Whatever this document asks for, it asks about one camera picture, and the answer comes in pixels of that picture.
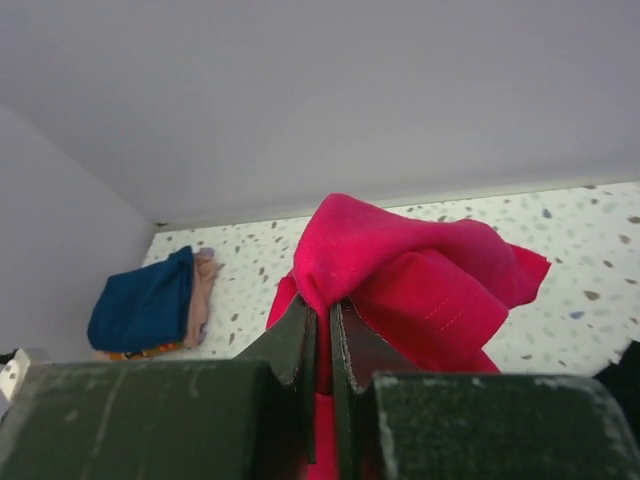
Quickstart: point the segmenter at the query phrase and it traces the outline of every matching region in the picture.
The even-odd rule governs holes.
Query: black fabric
[[[18,350],[14,350],[11,353],[0,354],[0,365],[6,365],[10,360],[13,360],[13,357],[16,356],[16,352]]]
[[[618,364],[610,364],[594,378],[616,399],[640,444],[640,342],[631,342]]]

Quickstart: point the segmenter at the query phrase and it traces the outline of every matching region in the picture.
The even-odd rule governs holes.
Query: white wall
[[[88,360],[108,275],[140,266],[154,228],[0,105],[0,351]]]
[[[156,221],[638,175],[638,0],[3,0],[0,100]]]

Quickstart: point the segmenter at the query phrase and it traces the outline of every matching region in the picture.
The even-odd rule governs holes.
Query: beige cloth
[[[207,323],[209,316],[209,297],[213,289],[213,282],[218,272],[218,266],[213,257],[196,253],[193,256],[193,291],[189,304],[189,319],[184,346],[197,347],[200,343],[200,331]]]

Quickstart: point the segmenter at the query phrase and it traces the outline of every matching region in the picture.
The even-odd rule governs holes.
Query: red fabric
[[[404,218],[329,195],[307,225],[267,327],[296,293],[318,314],[316,450],[310,479],[334,470],[329,307],[351,297],[363,320],[430,371],[497,372],[481,350],[509,308],[531,302],[550,264],[488,225]]]

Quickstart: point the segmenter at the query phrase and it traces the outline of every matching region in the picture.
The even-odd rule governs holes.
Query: dark green block
[[[384,478],[640,478],[622,412],[593,380],[376,374],[373,388]]]
[[[31,367],[0,429],[0,479],[293,477],[291,408],[263,361]]]

